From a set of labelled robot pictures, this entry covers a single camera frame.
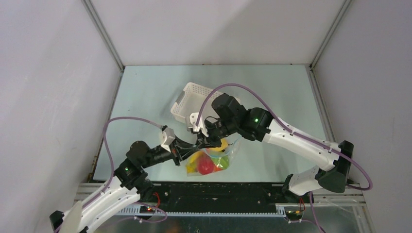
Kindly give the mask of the yellow toy banana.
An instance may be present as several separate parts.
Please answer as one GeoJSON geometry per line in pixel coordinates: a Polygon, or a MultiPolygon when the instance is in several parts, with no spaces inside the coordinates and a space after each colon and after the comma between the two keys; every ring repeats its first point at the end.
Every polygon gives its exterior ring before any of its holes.
{"type": "Polygon", "coordinates": [[[186,163],[187,174],[197,172],[197,164],[199,160],[204,156],[206,156],[206,154],[203,151],[198,151],[188,158],[188,161],[186,163]]]}

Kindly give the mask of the yellow toy lemon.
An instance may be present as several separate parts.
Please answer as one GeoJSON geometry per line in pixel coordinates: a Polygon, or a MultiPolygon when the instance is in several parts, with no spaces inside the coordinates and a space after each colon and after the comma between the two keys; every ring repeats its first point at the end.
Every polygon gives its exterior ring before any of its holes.
{"type": "Polygon", "coordinates": [[[219,147],[214,147],[214,148],[207,148],[208,151],[214,151],[214,152],[221,152],[225,150],[229,146],[228,141],[225,138],[221,139],[221,145],[219,147]]]}

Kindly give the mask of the clear zip top bag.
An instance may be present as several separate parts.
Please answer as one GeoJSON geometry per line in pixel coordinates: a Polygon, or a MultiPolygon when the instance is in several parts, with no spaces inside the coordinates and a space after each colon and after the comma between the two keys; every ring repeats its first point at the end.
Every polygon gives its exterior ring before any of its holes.
{"type": "MultiPolygon", "coordinates": [[[[240,136],[232,135],[232,136],[226,137],[225,139],[228,141],[229,146],[221,152],[208,151],[207,148],[201,149],[199,151],[203,151],[206,154],[206,156],[204,156],[204,157],[209,157],[212,161],[213,161],[214,158],[228,156],[229,159],[230,159],[230,165],[231,165],[232,161],[236,157],[236,154],[238,153],[241,138],[240,138],[240,136]]],[[[214,171],[212,173],[216,173],[216,172],[220,172],[220,171],[223,171],[223,170],[219,169],[215,166],[214,171]]],[[[200,174],[199,172],[196,172],[196,173],[189,173],[189,174],[187,174],[187,176],[204,176],[204,175],[200,174]]]]}

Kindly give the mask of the large red toy apple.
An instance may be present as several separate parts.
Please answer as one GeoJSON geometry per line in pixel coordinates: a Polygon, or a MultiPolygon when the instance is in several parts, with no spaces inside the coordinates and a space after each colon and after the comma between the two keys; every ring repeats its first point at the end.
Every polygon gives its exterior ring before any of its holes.
{"type": "Polygon", "coordinates": [[[215,164],[209,157],[202,157],[197,161],[197,171],[202,175],[210,174],[214,171],[215,164]]]}

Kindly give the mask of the green toy starfruit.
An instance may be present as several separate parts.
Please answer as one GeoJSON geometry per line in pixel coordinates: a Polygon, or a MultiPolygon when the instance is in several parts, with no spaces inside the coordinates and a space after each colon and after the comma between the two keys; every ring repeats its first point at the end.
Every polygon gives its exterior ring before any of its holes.
{"type": "Polygon", "coordinates": [[[230,165],[230,159],[228,156],[214,158],[213,162],[217,168],[222,170],[227,169],[230,165]]]}

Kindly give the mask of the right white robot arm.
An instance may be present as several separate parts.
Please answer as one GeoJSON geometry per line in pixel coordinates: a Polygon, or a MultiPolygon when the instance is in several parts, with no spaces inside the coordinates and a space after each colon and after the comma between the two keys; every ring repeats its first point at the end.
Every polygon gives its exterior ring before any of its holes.
{"type": "Polygon", "coordinates": [[[201,131],[210,143],[237,133],[250,141],[280,146],[315,164],[286,178],[282,190],[285,201],[295,203],[302,195],[321,188],[334,193],[345,191],[351,166],[349,159],[354,150],[351,142],[322,141],[275,118],[265,109],[246,109],[226,93],[215,98],[211,106],[218,118],[214,122],[199,119],[201,131]]]}

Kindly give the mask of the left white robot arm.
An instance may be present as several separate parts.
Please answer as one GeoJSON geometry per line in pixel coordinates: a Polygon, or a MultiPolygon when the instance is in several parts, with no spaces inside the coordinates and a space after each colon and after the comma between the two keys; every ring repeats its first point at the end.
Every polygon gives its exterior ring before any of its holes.
{"type": "Polygon", "coordinates": [[[67,226],[71,233],[91,233],[111,216],[128,205],[148,202],[154,195],[154,184],[147,178],[145,168],[168,160],[178,166],[191,154],[202,148],[179,138],[165,148],[161,145],[150,148],[144,141],[136,141],[126,153],[126,159],[114,170],[111,177],[88,198],[78,202],[66,212],[55,211],[49,219],[56,233],[67,226]]]}

